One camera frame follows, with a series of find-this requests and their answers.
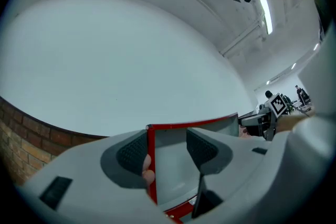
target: black cable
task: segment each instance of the black cable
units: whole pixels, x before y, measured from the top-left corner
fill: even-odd
[[[285,104],[287,104],[287,105],[293,107],[294,109],[300,111],[302,114],[304,114],[304,115],[306,115],[307,117],[310,118],[310,116],[309,116],[305,111],[303,111],[302,109],[299,109],[299,108],[297,108],[296,106],[294,106],[294,105],[292,105],[292,104],[290,104],[290,103],[285,103]]]

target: white ceiling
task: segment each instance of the white ceiling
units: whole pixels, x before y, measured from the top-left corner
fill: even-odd
[[[12,0],[5,23],[40,0]],[[267,35],[259,0],[142,0],[186,22],[230,60],[251,90],[282,73],[318,42],[313,0],[268,0]]]

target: white wall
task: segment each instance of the white wall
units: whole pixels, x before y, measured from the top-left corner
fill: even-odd
[[[256,90],[255,94],[258,99],[258,104],[263,104],[268,100],[265,96],[265,92],[267,90],[271,91],[273,94],[282,93],[283,95],[287,95],[291,101],[299,100],[295,85],[303,88],[308,93],[298,77],[300,71],[301,70],[297,70],[282,80],[278,80],[272,84],[265,85],[264,87]]]
[[[331,22],[320,49],[300,72],[299,77],[309,90],[316,113],[336,113],[336,31]]]
[[[254,109],[193,28],[136,0],[44,0],[0,40],[0,96],[44,122],[115,135]]]
[[[250,40],[239,54],[229,60],[247,87],[256,89],[262,83],[292,66],[319,42],[319,19],[314,0],[301,0],[284,18],[283,0],[270,0],[273,32],[261,46],[251,46]]]

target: person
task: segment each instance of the person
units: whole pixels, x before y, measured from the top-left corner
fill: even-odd
[[[304,101],[305,95],[303,93],[303,90],[297,85],[295,86],[295,88],[296,88],[296,93],[298,94],[300,102],[302,103],[302,105],[306,105]]]
[[[309,96],[307,95],[306,91],[303,88],[301,88],[301,90],[302,90],[303,99],[309,99]]]
[[[152,170],[149,170],[149,166],[152,163],[152,158],[147,154],[143,166],[142,166],[142,177],[146,180],[147,185],[149,186],[155,180],[155,173]]]
[[[271,93],[270,91],[266,91],[265,95],[268,99],[270,99],[273,96],[273,93]]]

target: hand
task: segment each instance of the hand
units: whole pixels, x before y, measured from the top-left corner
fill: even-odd
[[[148,167],[151,165],[152,158],[147,154],[143,166],[142,166],[142,177],[146,180],[147,185],[149,186],[155,180],[155,174],[152,170],[148,170]]]
[[[278,118],[275,131],[276,133],[291,131],[298,122],[305,119],[306,115],[282,115]]]
[[[240,138],[248,138],[251,137],[251,135],[248,133],[247,128],[243,126],[239,126],[239,137]]]

